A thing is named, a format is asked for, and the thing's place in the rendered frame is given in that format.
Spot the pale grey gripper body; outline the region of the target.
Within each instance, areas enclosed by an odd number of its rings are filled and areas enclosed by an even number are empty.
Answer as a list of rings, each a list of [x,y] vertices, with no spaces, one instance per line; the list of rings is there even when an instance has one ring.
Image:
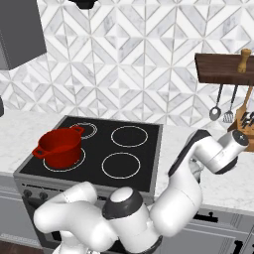
[[[195,179],[200,182],[200,175],[203,171],[203,164],[197,161],[196,159],[190,160],[190,170],[195,177]]]

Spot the black hob stove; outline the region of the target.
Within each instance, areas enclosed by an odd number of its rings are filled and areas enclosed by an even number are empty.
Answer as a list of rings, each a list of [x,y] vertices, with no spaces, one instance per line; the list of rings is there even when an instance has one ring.
[[[72,166],[55,169],[43,159],[29,156],[14,173],[16,186],[30,216],[48,199],[82,182],[94,184],[97,207],[121,187],[137,190],[146,204],[154,202],[163,126],[85,117],[64,117],[57,126],[84,128],[81,155]],[[24,190],[32,196],[25,198]]]

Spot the metal hanging ladle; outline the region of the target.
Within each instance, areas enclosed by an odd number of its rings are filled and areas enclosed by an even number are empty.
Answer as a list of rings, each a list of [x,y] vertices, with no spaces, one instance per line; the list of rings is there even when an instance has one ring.
[[[215,121],[219,118],[221,114],[221,109],[218,107],[218,103],[220,101],[220,96],[222,92],[223,85],[221,84],[219,86],[218,94],[217,94],[217,99],[216,99],[216,104],[209,110],[209,118],[212,121]]]

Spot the metal hanging slotted spatula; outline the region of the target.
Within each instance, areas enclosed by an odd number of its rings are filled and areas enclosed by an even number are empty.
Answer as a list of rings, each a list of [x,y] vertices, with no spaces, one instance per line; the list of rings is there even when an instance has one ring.
[[[232,106],[235,100],[236,92],[237,92],[238,85],[234,86],[233,94],[230,101],[230,107],[229,109],[224,113],[223,115],[223,122],[224,123],[231,123],[233,121],[233,112],[232,112]]]

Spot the wooden knife block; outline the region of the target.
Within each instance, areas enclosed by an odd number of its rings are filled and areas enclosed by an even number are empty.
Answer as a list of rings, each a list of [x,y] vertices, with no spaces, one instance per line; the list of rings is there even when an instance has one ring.
[[[254,153],[254,111],[237,111],[235,121],[229,126],[227,131],[234,129],[239,130],[247,136],[249,146],[245,149],[245,151]]]

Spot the grey drawer front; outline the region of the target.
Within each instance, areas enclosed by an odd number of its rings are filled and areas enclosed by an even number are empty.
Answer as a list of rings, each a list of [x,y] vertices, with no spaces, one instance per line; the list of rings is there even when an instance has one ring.
[[[160,254],[232,254],[235,240],[243,242],[241,253],[254,226],[254,217],[215,207],[201,208],[198,214],[210,212],[218,217],[217,223],[192,219],[179,234],[164,238]]]

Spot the wooden hanging spatula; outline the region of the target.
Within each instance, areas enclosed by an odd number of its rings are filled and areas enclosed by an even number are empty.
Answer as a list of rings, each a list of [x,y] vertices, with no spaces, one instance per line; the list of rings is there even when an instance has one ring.
[[[245,95],[243,104],[236,110],[236,115],[235,115],[235,119],[236,119],[236,120],[240,120],[241,117],[242,117],[242,115],[246,112],[247,102],[248,102],[249,97],[250,97],[250,95],[251,95],[252,89],[253,89],[253,86],[250,85],[250,86],[248,87],[247,92],[246,92],[246,95]]]

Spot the wooden pepper mill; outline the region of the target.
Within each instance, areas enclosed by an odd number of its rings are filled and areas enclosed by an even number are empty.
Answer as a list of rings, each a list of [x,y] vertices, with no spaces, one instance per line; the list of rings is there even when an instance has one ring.
[[[247,61],[248,61],[251,53],[252,53],[252,51],[250,49],[242,49],[241,50],[241,60],[240,60],[240,63],[238,64],[238,67],[237,67],[237,71],[239,73],[246,72]]]

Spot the grey cupboard run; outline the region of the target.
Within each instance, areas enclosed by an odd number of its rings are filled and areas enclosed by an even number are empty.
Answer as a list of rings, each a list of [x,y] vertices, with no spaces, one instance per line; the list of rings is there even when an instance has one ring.
[[[0,175],[0,240],[41,248],[12,176]]]

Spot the black round object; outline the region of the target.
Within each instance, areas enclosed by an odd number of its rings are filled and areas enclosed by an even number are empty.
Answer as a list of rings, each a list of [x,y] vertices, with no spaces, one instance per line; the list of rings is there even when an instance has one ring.
[[[79,9],[89,10],[93,8],[94,3],[97,0],[69,0],[69,1],[73,2]]]

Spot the grey range hood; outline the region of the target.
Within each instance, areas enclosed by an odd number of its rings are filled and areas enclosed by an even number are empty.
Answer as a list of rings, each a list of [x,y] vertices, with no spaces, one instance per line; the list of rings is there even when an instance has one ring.
[[[47,52],[37,0],[0,0],[0,70]]]

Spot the dark wooden wall shelf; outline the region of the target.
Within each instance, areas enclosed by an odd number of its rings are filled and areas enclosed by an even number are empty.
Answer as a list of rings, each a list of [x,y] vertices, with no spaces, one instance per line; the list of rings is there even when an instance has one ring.
[[[247,61],[246,72],[237,71],[241,55],[196,54],[198,81],[212,84],[254,85],[254,56]]]

